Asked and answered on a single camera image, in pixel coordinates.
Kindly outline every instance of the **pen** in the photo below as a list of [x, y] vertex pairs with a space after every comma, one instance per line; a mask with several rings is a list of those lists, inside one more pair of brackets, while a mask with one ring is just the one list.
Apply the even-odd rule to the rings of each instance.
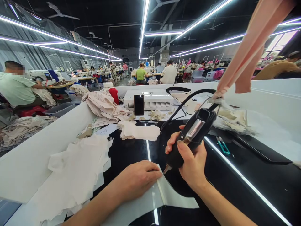
[[158, 124], [157, 122], [144, 121], [144, 120], [138, 120], [138, 122], [144, 122], [144, 123], [150, 123], [150, 124]]

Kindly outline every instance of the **hair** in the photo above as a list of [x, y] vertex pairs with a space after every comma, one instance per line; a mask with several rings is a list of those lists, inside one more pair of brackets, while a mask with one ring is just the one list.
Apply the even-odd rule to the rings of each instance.
[[19, 70], [24, 70], [24, 66], [22, 64], [19, 64], [15, 61], [5, 61], [5, 67], [9, 69], [19, 69]]
[[301, 58], [301, 53], [299, 51], [292, 52], [288, 55], [288, 59]]

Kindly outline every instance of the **hand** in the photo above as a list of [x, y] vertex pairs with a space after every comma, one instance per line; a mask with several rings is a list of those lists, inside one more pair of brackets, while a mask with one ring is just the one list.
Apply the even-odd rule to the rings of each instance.
[[[173, 133], [167, 142], [165, 148], [166, 154], [172, 151], [172, 145], [176, 142], [180, 132]], [[187, 184], [195, 191], [199, 187], [203, 187], [207, 184], [204, 168], [206, 162], [207, 152], [205, 149], [204, 141], [196, 149], [195, 155], [193, 155], [190, 148], [183, 141], [177, 142], [179, 153], [184, 159], [184, 164], [179, 168], [182, 178]]]
[[143, 160], [125, 168], [108, 187], [122, 203], [141, 197], [161, 176], [157, 164]]

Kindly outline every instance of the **pink fabric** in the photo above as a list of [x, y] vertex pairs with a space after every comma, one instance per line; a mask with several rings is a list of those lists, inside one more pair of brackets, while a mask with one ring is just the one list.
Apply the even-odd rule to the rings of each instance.
[[236, 93], [251, 91], [251, 77], [263, 46], [294, 7], [293, 0], [259, 0], [243, 41], [217, 86], [214, 98], [223, 97], [234, 83]]

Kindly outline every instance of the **green shirt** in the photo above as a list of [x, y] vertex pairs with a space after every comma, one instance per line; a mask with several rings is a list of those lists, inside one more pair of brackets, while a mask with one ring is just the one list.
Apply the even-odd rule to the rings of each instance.
[[20, 75], [0, 72], [0, 93], [14, 106], [31, 104], [35, 95], [31, 91], [34, 82]]
[[140, 80], [144, 79], [144, 75], [147, 75], [147, 72], [146, 72], [146, 70], [139, 68], [136, 72], [136, 75], [137, 75], [137, 80], [140, 81]]

